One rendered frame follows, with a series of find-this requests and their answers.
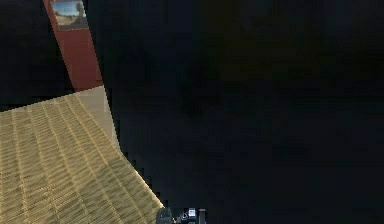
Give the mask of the framed landscape picture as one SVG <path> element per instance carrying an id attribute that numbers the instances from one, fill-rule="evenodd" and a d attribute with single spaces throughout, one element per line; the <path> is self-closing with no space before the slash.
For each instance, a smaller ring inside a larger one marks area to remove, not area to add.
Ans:
<path id="1" fill-rule="evenodd" d="M 83 0 L 52 0 L 50 6 L 60 31 L 88 29 Z"/>

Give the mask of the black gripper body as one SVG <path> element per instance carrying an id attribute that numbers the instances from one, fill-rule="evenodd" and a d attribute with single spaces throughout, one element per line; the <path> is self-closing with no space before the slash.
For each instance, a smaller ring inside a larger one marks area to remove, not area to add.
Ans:
<path id="1" fill-rule="evenodd" d="M 156 215 L 156 224 L 174 224 L 172 211 L 168 207 L 160 208 Z"/>

